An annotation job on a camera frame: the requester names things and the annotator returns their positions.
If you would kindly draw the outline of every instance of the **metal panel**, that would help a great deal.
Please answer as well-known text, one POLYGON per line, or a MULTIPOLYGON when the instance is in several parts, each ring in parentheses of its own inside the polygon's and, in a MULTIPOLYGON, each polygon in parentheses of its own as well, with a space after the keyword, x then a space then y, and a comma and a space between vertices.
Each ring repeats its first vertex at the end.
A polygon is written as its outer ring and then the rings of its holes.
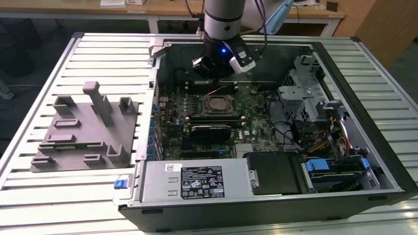
POLYGON ((134 68, 151 68, 147 61, 78 61, 70 62, 68 69, 134 69, 134 68))
MULTIPOLYGON (((120 195, 115 192, 112 181, 132 173, 134 168, 36 174, 28 172, 28 169, 40 137, 52 120, 54 110, 47 105, 54 103, 58 94, 75 94, 72 97, 76 102, 88 102, 88 96, 76 91, 78 87, 84 81, 99 81, 103 88, 100 92, 110 94, 110 101, 116 101, 119 97, 127 95, 134 101, 147 100, 144 89, 151 70, 142 67, 140 63, 148 59, 148 41, 154 36, 87 33, 80 42, 83 47, 78 48, 72 40, 66 53, 74 56, 64 55, 60 59, 51 80, 13 138, 11 148, 0 160, 0 166, 8 163, 7 167, 1 168, 5 173, 0 178, 0 185, 4 183, 0 191, 0 204, 4 206, 0 210, 1 234, 143 234, 122 217, 114 205, 123 202, 128 193, 122 192, 120 195), (70 69, 68 61, 78 62, 74 65, 80 69, 70 69), (83 67, 83 63, 88 61, 128 61, 138 62, 138 65, 132 69, 124 68, 126 65, 122 64, 112 69, 98 67, 92 69, 83 67)), ((196 39, 192 35, 159 35, 159 37, 196 39)), ((246 38, 263 40, 262 36, 246 38)), ((347 38, 270 36, 269 39, 321 41, 325 44, 403 165, 418 182, 417 108, 394 79, 382 72, 385 69, 374 58, 347 38)), ((136 137, 140 136, 140 130, 139 126, 135 130, 136 137)), ((413 199, 393 206, 373 208, 347 220, 188 231, 182 234, 270 235, 290 232, 301 235, 417 234, 417 219, 418 204, 413 199)))

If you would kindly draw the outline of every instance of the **motherboard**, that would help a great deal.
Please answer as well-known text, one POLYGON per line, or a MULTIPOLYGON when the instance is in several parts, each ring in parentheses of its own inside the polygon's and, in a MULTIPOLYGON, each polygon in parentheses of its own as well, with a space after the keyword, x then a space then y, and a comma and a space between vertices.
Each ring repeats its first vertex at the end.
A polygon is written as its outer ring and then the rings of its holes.
POLYGON ((259 85, 163 86, 162 95, 164 160, 236 158, 240 149, 278 150, 266 112, 269 91, 259 85))

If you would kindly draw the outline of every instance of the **wooden desk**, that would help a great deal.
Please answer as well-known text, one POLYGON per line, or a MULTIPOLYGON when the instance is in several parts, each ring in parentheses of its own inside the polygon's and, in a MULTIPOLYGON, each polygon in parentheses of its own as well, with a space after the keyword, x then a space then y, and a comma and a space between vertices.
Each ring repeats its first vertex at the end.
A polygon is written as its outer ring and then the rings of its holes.
MULTIPOLYGON (((202 0, 188 0, 194 12, 202 11, 202 0)), ((293 8, 286 23, 326 24, 322 36, 333 36, 342 11, 317 6, 293 8)), ((147 20, 151 33, 158 33, 159 20, 192 20, 183 0, 147 0, 144 5, 103 9, 100 0, 0 0, 0 17, 46 19, 147 20)))
POLYGON ((106 9, 100 8, 100 0, 0 0, 0 12, 130 14, 130 11, 140 11, 146 14, 150 3, 151 0, 144 5, 127 4, 126 8, 106 9))
MULTIPOLYGON (((327 0, 321 0, 321 4, 326 5, 327 0)), ((188 0, 188 5, 194 13, 202 12, 202 0, 188 0)), ((151 0, 148 14, 152 15, 151 21, 158 20, 186 20, 190 17, 184 0, 151 0)), ((322 35, 331 37, 338 27, 339 21, 346 14, 339 9, 338 12, 319 10, 318 6, 301 6, 298 9, 293 7, 286 19, 286 23, 303 24, 326 24, 322 35)))
MULTIPOLYGON (((321 0, 321 4, 326 5, 327 0, 321 0)), ((202 0, 188 0, 190 9, 194 13, 202 11, 202 0)), ((318 6, 301 6, 299 16, 301 18, 338 18, 343 19, 346 14, 339 9, 338 12, 319 10, 318 6)), ((151 0, 151 6, 148 14, 151 15, 180 15, 188 16, 188 11, 186 8, 184 0, 151 0)), ((298 18, 298 10, 293 7, 287 18, 298 18)))

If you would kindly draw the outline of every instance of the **red wire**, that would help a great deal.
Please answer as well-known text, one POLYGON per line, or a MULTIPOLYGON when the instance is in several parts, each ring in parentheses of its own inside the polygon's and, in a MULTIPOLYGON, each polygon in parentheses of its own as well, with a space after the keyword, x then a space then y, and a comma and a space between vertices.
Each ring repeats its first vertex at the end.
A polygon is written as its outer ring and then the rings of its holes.
POLYGON ((318 134, 317 134, 317 136, 315 136, 315 145, 317 145, 317 142, 318 142, 319 134, 321 134, 321 133, 326 133, 326 132, 329 132, 329 131, 319 131, 319 132, 318 132, 318 134))

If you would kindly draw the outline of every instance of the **blue drive bracket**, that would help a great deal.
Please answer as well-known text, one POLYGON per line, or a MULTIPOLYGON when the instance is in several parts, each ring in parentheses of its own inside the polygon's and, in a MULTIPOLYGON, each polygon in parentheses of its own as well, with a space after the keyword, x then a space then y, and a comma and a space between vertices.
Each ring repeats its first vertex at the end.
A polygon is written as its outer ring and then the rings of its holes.
POLYGON ((329 170, 329 164, 325 159, 311 159, 305 165, 309 172, 314 170, 329 170))

